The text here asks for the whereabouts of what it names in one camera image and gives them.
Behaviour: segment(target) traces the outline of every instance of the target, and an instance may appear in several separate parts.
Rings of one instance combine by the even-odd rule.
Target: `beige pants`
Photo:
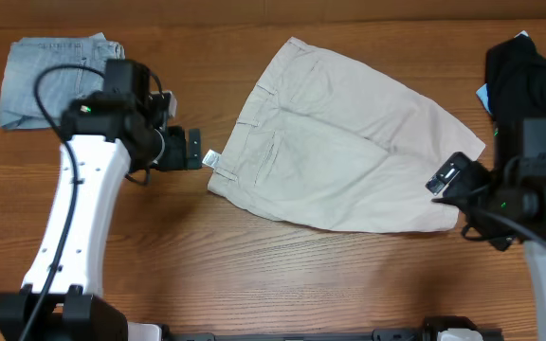
[[[484,144],[433,100],[369,66],[292,38],[247,98],[212,192],[271,220],[335,231],[452,228],[427,180]]]

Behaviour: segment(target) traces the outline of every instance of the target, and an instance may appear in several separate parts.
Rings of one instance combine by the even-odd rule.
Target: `blue fabric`
[[[475,94],[480,98],[482,101],[483,107],[485,108],[485,111],[490,113],[490,108],[488,108],[488,87],[487,84],[482,85],[481,88],[478,89],[478,91],[475,92]]]
[[[7,130],[39,129],[49,125],[33,97],[33,82],[50,66],[73,63],[104,71],[107,59],[123,59],[123,47],[102,33],[87,38],[23,38],[11,45],[1,85],[0,125]],[[102,78],[83,70],[55,71],[40,87],[45,108],[60,124],[72,99],[102,88]]]

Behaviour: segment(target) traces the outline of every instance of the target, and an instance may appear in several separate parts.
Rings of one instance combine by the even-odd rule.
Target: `white label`
[[[219,161],[220,161],[220,154],[213,150],[209,150],[206,153],[206,156],[204,157],[204,161],[202,161],[202,163],[212,169],[216,169],[216,166],[218,166]]]

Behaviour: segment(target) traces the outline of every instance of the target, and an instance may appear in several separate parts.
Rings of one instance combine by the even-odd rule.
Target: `clothing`
[[[478,91],[475,92],[475,94],[482,101],[485,111],[487,111],[488,114],[490,114],[490,109],[488,108],[488,86],[487,85],[488,84],[482,85],[482,87],[479,88]]]
[[[546,59],[529,37],[519,35],[488,50],[485,81],[499,131],[515,129],[527,117],[546,117]]]
[[[425,183],[483,143],[367,65],[292,38],[247,98],[208,189],[270,220],[336,231],[436,231],[456,207]]]
[[[11,45],[1,86],[0,125],[7,130],[48,128],[33,97],[33,83],[46,68],[74,63],[104,71],[107,59],[123,59],[123,47],[102,33],[88,38],[23,38]],[[83,70],[60,70],[44,78],[40,95],[60,124],[72,99],[102,88],[102,78]]]

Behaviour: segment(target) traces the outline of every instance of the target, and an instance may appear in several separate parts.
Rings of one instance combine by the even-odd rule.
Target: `brown wooden surface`
[[[0,27],[543,19],[541,0],[0,0]]]
[[[291,36],[362,61],[436,100],[487,147],[475,96],[484,53],[522,29],[546,56],[546,21],[406,22],[304,27],[104,30],[157,72],[178,100],[175,123],[223,150],[256,80]],[[98,29],[0,30],[0,87],[9,44]],[[44,233],[58,178],[52,132],[0,130],[0,290],[16,291]],[[104,261],[105,298],[130,320],[174,332],[355,332],[466,315],[536,340],[520,246],[499,253],[437,234],[330,233],[255,217],[208,193],[210,169],[155,173],[122,186]]]

